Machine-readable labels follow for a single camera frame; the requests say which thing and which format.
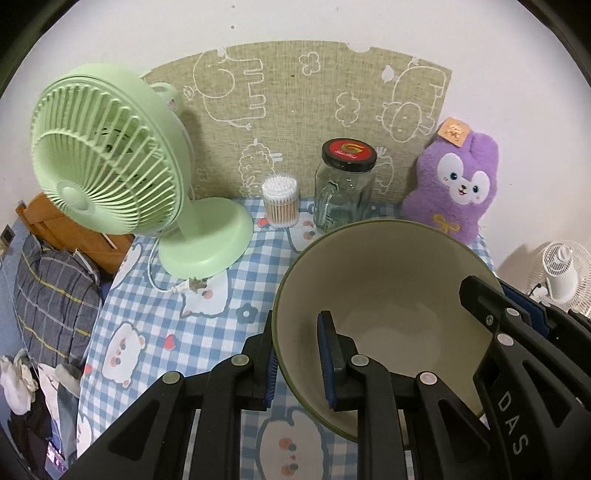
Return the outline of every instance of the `clothing pile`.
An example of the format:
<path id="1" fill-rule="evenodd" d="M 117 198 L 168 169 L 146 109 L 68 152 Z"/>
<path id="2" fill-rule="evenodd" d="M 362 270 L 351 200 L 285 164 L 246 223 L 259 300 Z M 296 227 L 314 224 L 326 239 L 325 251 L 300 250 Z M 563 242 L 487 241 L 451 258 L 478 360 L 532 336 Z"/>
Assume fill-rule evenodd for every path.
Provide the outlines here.
<path id="1" fill-rule="evenodd" d="M 76 460 L 80 377 L 102 307 L 98 268 L 79 251 L 59 251 L 30 235 L 14 301 L 25 349 L 12 362 L 0 359 L 0 384 L 14 443 L 31 470 L 47 478 L 48 442 L 66 466 Z"/>

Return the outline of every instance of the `fan center hub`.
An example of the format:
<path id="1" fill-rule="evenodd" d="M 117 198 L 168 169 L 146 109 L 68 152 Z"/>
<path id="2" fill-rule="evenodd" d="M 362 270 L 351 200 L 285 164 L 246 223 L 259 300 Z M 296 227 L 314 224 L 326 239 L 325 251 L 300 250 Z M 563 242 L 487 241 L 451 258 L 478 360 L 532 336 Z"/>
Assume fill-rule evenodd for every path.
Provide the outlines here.
<path id="1" fill-rule="evenodd" d="M 80 187 L 68 182 L 60 190 L 61 198 L 69 208 L 80 213 L 92 213 L 92 202 Z"/>

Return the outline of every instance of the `fan stand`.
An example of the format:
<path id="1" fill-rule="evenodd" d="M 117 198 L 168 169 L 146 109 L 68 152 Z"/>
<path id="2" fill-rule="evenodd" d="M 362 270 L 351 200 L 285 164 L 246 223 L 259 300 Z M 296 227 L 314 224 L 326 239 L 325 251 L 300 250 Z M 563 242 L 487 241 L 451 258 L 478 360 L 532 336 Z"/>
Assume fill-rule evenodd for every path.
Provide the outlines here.
<path id="1" fill-rule="evenodd" d="M 186 202 L 177 226 L 160 238 L 160 263 L 178 278 L 209 278 L 227 269 L 248 247 L 254 226 L 250 213 L 225 198 Z"/>

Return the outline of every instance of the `electrical outlet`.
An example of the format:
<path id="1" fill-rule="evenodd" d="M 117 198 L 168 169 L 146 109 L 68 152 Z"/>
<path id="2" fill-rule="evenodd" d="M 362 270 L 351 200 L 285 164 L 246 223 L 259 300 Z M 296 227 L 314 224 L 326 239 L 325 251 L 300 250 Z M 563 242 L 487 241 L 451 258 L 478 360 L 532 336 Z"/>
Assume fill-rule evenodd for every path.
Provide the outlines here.
<path id="1" fill-rule="evenodd" d="M 7 225 L 6 227 L 4 227 L 2 235 L 0 235 L 0 258 L 4 258 L 4 256 L 6 256 L 6 254 L 8 253 L 8 248 L 10 247 L 10 244 L 13 240 L 14 232 L 12 231 L 12 228 L 10 228 L 10 226 Z"/>

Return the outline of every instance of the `burlap board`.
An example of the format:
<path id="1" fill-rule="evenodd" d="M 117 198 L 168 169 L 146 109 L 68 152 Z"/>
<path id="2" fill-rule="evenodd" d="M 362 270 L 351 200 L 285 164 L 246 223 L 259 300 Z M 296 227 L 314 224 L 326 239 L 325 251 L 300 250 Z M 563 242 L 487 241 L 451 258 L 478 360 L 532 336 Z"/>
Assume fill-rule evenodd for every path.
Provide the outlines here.
<path id="1" fill-rule="evenodd" d="M 196 153 L 191 197 L 256 196 L 288 172 L 314 195 L 322 144 L 365 141 L 378 152 L 375 200 L 399 202 L 436 131 L 451 71 L 381 48 L 277 41 L 207 51 L 162 65 L 148 83 L 183 92 Z"/>

